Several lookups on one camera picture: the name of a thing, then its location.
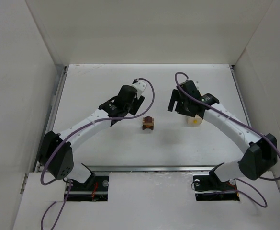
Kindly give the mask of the maroon triangular block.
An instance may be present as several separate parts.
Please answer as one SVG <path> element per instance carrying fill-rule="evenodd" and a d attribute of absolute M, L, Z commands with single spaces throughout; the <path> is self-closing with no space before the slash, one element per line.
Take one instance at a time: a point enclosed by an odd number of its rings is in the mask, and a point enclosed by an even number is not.
<path fill-rule="evenodd" d="M 142 122 L 143 122 L 143 124 L 144 123 L 154 123 L 154 118 L 150 117 L 150 116 L 146 116 L 146 117 L 143 117 Z"/>

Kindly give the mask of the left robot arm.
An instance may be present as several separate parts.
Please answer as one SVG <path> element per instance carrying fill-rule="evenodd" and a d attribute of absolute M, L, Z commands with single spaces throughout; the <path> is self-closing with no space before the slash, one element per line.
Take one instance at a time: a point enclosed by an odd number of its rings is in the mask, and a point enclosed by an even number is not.
<path fill-rule="evenodd" d="M 53 180 L 73 180 L 83 185 L 92 184 L 93 172 L 84 164 L 75 164 L 76 149 L 97 133 L 114 126 L 121 120 L 137 118 L 137 112 L 144 101 L 142 93 L 147 84 L 135 80 L 123 85 L 119 93 L 102 103 L 91 115 L 70 128 L 55 133 L 47 132 L 39 151 L 42 173 L 49 172 Z"/>

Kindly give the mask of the light striped wood block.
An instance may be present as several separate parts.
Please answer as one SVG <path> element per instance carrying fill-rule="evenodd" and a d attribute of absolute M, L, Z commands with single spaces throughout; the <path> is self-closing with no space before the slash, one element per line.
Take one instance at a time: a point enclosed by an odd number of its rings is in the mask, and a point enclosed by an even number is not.
<path fill-rule="evenodd" d="M 154 125 L 154 119 L 152 120 L 142 120 L 142 125 Z"/>

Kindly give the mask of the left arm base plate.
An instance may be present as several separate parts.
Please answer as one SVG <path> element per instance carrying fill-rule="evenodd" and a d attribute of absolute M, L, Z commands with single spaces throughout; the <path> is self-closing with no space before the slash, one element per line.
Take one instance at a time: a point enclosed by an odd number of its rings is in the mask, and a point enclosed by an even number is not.
<path fill-rule="evenodd" d="M 96 175 L 93 184 L 86 188 L 83 184 L 73 181 L 67 201 L 104 202 L 108 201 L 109 175 Z"/>

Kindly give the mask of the dark brown arch block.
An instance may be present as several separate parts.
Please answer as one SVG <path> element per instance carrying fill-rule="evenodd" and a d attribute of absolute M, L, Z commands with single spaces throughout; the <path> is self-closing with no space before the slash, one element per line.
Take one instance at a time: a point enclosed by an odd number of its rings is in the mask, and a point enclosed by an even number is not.
<path fill-rule="evenodd" d="M 149 129 L 149 130 L 154 130 L 154 125 L 151 125 L 151 127 L 150 128 L 146 128 L 146 126 L 145 125 L 142 125 L 142 129 L 143 130 L 146 130 L 146 129 Z"/>

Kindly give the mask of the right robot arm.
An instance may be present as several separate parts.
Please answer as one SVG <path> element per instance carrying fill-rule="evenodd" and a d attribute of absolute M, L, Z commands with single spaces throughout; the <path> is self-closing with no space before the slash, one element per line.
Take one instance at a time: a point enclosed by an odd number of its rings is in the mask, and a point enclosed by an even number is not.
<path fill-rule="evenodd" d="M 209 93 L 201 95 L 192 80 L 183 82 L 172 91 L 168 110 L 188 117 L 198 115 L 239 147 L 243 153 L 242 158 L 221 163 L 209 172 L 216 182 L 227 182 L 240 177 L 256 180 L 278 161 L 277 140 L 272 134 L 261 137 L 247 128 L 216 97 Z"/>

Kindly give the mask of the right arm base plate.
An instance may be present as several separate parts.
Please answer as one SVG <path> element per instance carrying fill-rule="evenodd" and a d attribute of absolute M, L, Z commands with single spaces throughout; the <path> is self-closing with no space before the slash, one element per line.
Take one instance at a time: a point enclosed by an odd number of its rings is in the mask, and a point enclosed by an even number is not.
<path fill-rule="evenodd" d="M 235 180 L 220 182 L 209 175 L 194 175 L 196 201 L 240 201 Z"/>

